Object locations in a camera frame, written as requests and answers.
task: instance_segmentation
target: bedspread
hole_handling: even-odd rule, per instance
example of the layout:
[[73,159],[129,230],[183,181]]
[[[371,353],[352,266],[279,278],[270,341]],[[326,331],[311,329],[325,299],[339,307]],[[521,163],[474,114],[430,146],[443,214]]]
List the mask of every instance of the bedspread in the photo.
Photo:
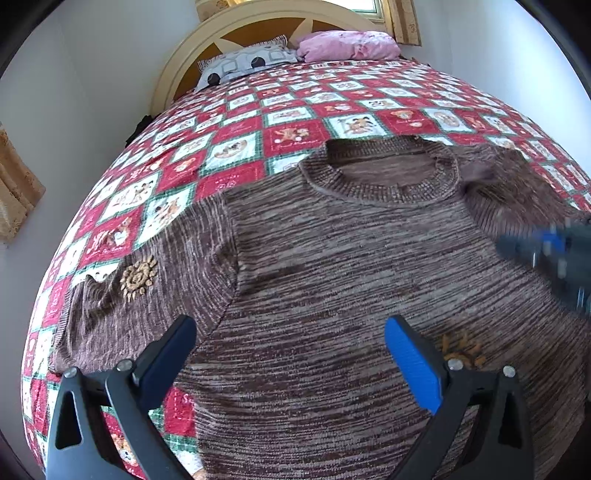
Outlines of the bedspread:
[[[295,64],[189,93],[115,160],[72,220],[39,289],[22,362],[28,444],[46,461],[59,377],[48,371],[64,294],[103,280],[192,202],[295,165],[330,138],[414,134],[446,144],[516,148],[574,207],[591,211],[589,177],[529,118],[412,61]],[[201,468],[193,399],[172,388],[150,417],[190,474]],[[105,418],[128,470],[141,470]]]

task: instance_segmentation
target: pillowcase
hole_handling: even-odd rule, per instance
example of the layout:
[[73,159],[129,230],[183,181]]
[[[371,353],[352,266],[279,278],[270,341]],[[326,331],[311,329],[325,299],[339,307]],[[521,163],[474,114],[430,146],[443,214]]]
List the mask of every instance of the pillowcase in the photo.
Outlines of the pillowcase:
[[[262,41],[259,43],[254,43],[253,45],[249,45],[248,47],[265,47],[267,45],[279,45],[280,47],[287,48],[287,37],[285,35],[279,35],[278,37],[273,38],[272,40]],[[221,59],[224,55],[227,54],[220,54],[217,57],[207,60],[199,60],[197,62],[197,67],[203,73],[203,71],[210,65],[211,62]]]
[[300,40],[297,54],[306,63],[334,60],[396,60],[400,47],[386,32],[335,30]]
[[283,63],[297,63],[295,50],[289,50],[279,45],[252,46],[242,48],[222,55],[211,62],[199,79],[195,92],[227,83],[230,79],[244,77],[251,73],[266,70]]

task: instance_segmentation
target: pink pillow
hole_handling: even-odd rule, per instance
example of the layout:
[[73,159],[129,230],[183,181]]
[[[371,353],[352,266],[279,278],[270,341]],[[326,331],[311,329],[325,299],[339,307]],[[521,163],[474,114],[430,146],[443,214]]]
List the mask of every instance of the pink pillow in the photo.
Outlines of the pink pillow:
[[331,60],[396,60],[400,47],[386,32],[335,30],[315,32],[297,50],[306,63]]

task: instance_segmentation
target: headboard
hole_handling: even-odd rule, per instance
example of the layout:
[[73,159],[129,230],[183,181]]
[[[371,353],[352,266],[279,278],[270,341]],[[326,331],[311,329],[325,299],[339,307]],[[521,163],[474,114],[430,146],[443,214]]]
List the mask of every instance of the headboard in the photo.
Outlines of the headboard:
[[197,85],[199,60],[207,60],[284,34],[298,38],[326,30],[374,30],[355,12],[319,0],[251,0],[201,23],[175,50],[160,75],[151,114],[168,108]]

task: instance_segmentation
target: black object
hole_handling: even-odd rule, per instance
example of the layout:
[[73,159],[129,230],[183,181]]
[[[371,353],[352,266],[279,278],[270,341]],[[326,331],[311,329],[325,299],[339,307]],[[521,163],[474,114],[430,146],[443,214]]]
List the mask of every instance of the black object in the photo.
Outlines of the black object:
[[111,406],[149,480],[192,480],[148,417],[162,403],[195,347],[197,327],[179,316],[137,361],[125,359],[111,371],[83,375],[68,369],[60,384],[48,440],[47,480],[131,480],[101,414]]
[[125,141],[125,146],[129,147],[129,144],[131,142],[133,142],[136,138],[138,138],[138,136],[140,135],[141,132],[143,132],[144,130],[146,130],[146,128],[148,128],[148,126],[154,121],[156,120],[156,116],[152,116],[152,115],[144,115],[144,117],[139,121],[139,123],[136,125],[135,127],[135,131],[131,134],[131,136]]
[[513,367],[507,366],[502,372],[473,371],[456,361],[451,364],[456,369],[451,369],[441,352],[402,316],[392,320],[429,364],[439,381],[443,401],[388,480],[431,480],[467,408],[474,405],[480,408],[470,438],[447,480],[532,480],[534,454],[527,407]]
[[496,250],[540,272],[568,309],[591,317],[591,225],[567,221],[563,228],[526,237],[502,235]]

